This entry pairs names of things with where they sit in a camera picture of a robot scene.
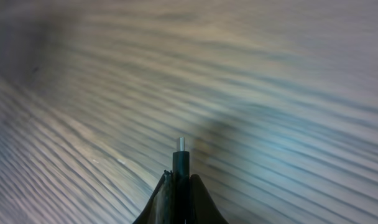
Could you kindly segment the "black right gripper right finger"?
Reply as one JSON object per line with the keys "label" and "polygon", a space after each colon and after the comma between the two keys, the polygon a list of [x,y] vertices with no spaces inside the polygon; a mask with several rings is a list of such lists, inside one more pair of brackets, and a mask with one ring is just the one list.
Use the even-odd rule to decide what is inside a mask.
{"label": "black right gripper right finger", "polygon": [[190,177],[190,193],[192,224],[228,224],[197,174]]}

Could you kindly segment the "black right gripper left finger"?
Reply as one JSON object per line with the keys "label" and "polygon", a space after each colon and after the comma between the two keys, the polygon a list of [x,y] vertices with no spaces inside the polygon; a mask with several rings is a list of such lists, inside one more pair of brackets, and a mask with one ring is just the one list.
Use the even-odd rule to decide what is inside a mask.
{"label": "black right gripper left finger", "polygon": [[173,175],[165,170],[149,201],[133,224],[171,224],[173,220]]}

